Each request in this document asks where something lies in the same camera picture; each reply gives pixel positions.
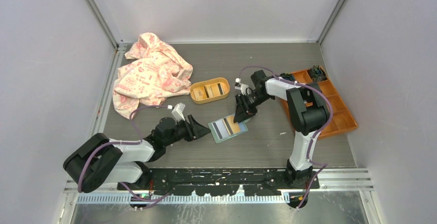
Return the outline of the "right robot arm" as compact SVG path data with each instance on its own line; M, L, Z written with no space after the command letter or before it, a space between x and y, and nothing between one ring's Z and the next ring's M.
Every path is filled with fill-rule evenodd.
M287 160L285 181L292 188L312 179L314 145L321 131L331 122L332 105L318 84L298 82L291 74L267 76L265 68L254 72L254 88L235 79L236 112L234 122L244 122L258 112L257 107L269 99L280 98L288 104L289 120L295 130L292 154Z

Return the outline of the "yellow oval tray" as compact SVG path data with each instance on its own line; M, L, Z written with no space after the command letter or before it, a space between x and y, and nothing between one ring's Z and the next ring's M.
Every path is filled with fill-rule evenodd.
M197 82L190 88L190 96L198 105L227 98L229 92L229 83L223 77Z

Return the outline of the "dark rolled item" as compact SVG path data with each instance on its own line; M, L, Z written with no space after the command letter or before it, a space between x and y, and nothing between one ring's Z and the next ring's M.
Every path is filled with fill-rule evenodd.
M280 74L280 77L287 81L291 81L291 82L296 81L296 78L293 76L293 74L290 73L282 73Z
M312 66L308 70L308 74L313 82L321 82L328 79L325 71L319 65Z

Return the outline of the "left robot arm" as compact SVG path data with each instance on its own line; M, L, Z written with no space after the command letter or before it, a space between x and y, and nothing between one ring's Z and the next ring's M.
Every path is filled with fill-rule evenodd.
M161 158L175 142L191 142L210 132L188 115L179 121L162 118L150 135L138 141L114 140L96 133L67 157L63 169L77 183L80 193L90 193L108 183L147 189L152 181L148 162Z

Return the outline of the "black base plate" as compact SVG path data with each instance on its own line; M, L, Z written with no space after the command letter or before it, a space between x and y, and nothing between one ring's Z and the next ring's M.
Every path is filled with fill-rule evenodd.
M318 189L318 179L309 176L292 181L284 168L153 168L148 179L133 191L152 191L157 195L233 196L241 188L245 196L279 196L282 190Z

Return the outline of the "orange compartment organizer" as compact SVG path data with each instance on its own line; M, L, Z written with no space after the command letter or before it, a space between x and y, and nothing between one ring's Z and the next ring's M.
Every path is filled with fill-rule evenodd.
M293 76L299 83L313 82L308 74L308 70L301 70L293 72ZM330 81L329 77L325 81L317 82L321 92L330 101L333 108L333 118L330 124L321 132L320 139L325 139L332 136L346 134L358 128L358 124L347 108L346 104L340 97L337 89Z

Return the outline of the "pink patterned cloth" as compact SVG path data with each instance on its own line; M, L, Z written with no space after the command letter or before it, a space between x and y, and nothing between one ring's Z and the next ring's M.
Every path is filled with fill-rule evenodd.
M140 104L161 105L189 94L192 65L154 33L140 34L124 56L131 63L118 68L112 90L114 109L122 117L133 117Z

